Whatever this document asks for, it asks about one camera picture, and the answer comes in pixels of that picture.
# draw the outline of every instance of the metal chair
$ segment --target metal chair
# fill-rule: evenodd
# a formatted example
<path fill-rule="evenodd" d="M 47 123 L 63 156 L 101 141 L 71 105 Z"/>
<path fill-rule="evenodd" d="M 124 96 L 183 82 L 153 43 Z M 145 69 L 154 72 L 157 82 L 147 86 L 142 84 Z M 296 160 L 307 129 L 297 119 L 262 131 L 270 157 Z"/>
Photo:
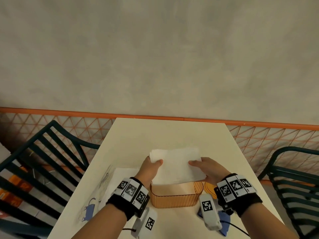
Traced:
<path fill-rule="evenodd" d="M 280 148 L 273 153 L 258 180 L 268 175 L 299 237 L 308 239 L 319 234 L 319 203 L 316 202 L 319 200 L 319 195 L 316 194 L 319 192 L 319 176 L 275 166 L 278 155 L 287 151 L 319 155 L 319 151 L 306 148 Z M 305 225 L 314 228 L 304 233 L 301 226 Z"/>
<path fill-rule="evenodd" d="M 59 132 L 61 135 L 63 135 L 72 142 L 82 161 L 62 142 L 60 137 L 56 134 L 57 132 Z M 55 145 L 53 145 L 46 137 L 52 138 L 52 142 L 54 141 Z M 78 165 L 80 169 L 86 171 L 86 169 L 89 166 L 89 162 L 82 149 L 82 146 L 98 149 L 100 145 L 92 144 L 73 136 L 72 134 L 67 132 L 61 125 L 59 125 L 55 120 L 53 120 L 44 128 L 42 128 L 32 138 L 30 138 L 29 141 L 27 141 L 24 145 L 22 145 L 14 153 L 12 153 L 8 158 L 6 158 L 2 163 L 0 163 L 0 172 L 4 169 L 10 171 L 22 180 L 31 184 L 41 193 L 45 194 L 46 196 L 57 202 L 59 205 L 65 207 L 68 201 L 66 201 L 60 195 L 55 193 L 53 190 L 49 189 L 46 185 L 38 181 L 36 178 L 34 178 L 33 174 L 25 172 L 13 163 L 14 160 L 18 160 L 21 164 L 24 165 L 24 167 L 27 167 L 29 170 L 34 169 L 44 178 L 49 180 L 58 189 L 64 192 L 66 195 L 71 196 L 73 191 L 70 188 L 68 188 L 60 180 L 54 177 L 38 161 L 30 159 L 29 155 L 26 155 L 26 151 L 28 149 L 31 149 L 35 154 L 38 155 L 38 157 L 43 159 L 43 161 L 50 165 L 56 172 L 58 172 L 61 176 L 68 180 L 72 185 L 74 185 L 75 187 L 78 185 L 78 181 L 73 176 L 71 176 L 70 173 L 63 169 L 45 151 L 43 151 L 38 145 L 36 145 L 36 143 L 39 143 L 39 141 L 54 156 L 58 158 L 59 162 L 62 162 L 79 179 L 82 178 L 83 174 L 75 166 L 73 166 L 71 162 L 67 160 L 67 158 L 64 155 L 62 155 L 63 152 L 61 153 L 60 151 L 64 151 L 65 154 L 68 155 L 74 161 L 74 163 Z M 36 197 L 16 187 L 14 184 L 12 184 L 11 182 L 9 182 L 1 176 L 0 187 L 21 198 L 23 201 L 27 202 L 28 204 L 34 206 L 38 210 L 46 213 L 47 215 L 55 219 L 58 219 L 61 214 L 52 207 L 46 205 L 45 203 L 37 199 Z M 33 239 L 38 238 L 37 236 L 45 236 L 46 234 L 48 235 L 53 228 L 52 225 L 49 225 L 48 223 L 2 200 L 0 200 L 0 211 L 27 224 L 25 225 L 22 223 L 14 223 L 7 220 L 1 220 L 0 229 L 9 234 L 13 234 L 22 238 Z"/>

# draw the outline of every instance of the white table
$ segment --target white table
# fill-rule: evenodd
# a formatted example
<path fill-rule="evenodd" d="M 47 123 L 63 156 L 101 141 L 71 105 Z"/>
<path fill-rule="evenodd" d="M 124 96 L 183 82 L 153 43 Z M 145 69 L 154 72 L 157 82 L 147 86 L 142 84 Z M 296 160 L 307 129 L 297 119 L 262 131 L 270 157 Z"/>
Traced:
<path fill-rule="evenodd" d="M 198 147 L 202 157 L 210 157 L 229 171 L 245 175 L 264 205 L 281 220 L 225 124 L 117 118 L 48 239 L 70 239 L 80 229 L 80 225 L 74 223 L 75 216 L 110 164 L 136 168 L 152 149 L 184 147 Z M 153 238 L 224 238 L 206 229 L 196 216 L 198 208 L 199 203 L 194 207 L 156 209 L 158 220 Z M 244 229 L 237 215 L 231 216 L 231 222 Z M 133 238 L 129 231 L 127 238 Z M 247 239 L 247 236 L 230 226 L 227 238 Z"/>

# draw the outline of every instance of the concrete wall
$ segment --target concrete wall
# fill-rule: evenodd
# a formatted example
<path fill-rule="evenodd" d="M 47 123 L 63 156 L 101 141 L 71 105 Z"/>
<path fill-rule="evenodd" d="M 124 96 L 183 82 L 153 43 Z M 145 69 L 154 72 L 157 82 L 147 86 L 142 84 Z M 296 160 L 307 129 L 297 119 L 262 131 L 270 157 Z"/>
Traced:
<path fill-rule="evenodd" d="M 319 124 L 319 0 L 0 0 L 0 106 Z"/>

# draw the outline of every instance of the black cable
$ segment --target black cable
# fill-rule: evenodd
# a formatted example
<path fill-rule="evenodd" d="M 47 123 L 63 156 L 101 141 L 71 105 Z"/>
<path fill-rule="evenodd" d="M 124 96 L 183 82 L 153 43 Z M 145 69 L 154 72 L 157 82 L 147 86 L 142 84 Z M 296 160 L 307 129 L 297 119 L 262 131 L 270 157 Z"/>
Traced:
<path fill-rule="evenodd" d="M 123 228 L 122 230 L 129 230 L 129 231 L 136 232 L 136 229 L 132 229 L 132 228 Z"/>
<path fill-rule="evenodd" d="M 249 236 L 248 233 L 246 233 L 245 231 L 243 231 L 242 229 L 240 229 L 238 226 L 235 226 L 234 224 L 232 224 L 232 223 L 230 223 L 230 222 L 228 222 L 228 221 L 220 221 L 220 222 L 222 222 L 222 223 L 227 223 L 227 224 L 229 224 L 229 225 L 232 225 L 233 227 L 236 227 L 238 230 L 240 230 L 242 233 L 245 233 L 247 236 Z"/>

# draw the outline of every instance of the hand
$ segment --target hand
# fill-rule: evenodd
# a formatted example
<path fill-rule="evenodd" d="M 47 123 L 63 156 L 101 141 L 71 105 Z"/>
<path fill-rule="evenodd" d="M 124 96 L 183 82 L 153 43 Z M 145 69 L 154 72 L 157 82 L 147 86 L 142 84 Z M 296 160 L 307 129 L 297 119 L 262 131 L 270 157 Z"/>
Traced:
<path fill-rule="evenodd" d="M 135 178 L 141 181 L 146 188 L 149 188 L 152 179 L 155 177 L 158 168 L 162 164 L 162 159 L 156 161 L 155 163 L 152 163 L 150 157 L 147 156 Z"/>
<path fill-rule="evenodd" d="M 208 157 L 201 157 L 202 161 L 189 161 L 189 165 L 198 167 L 206 174 L 206 178 L 202 182 L 208 182 L 212 185 L 217 185 L 223 178 L 231 174 L 227 169 L 221 166 L 216 161 Z"/>

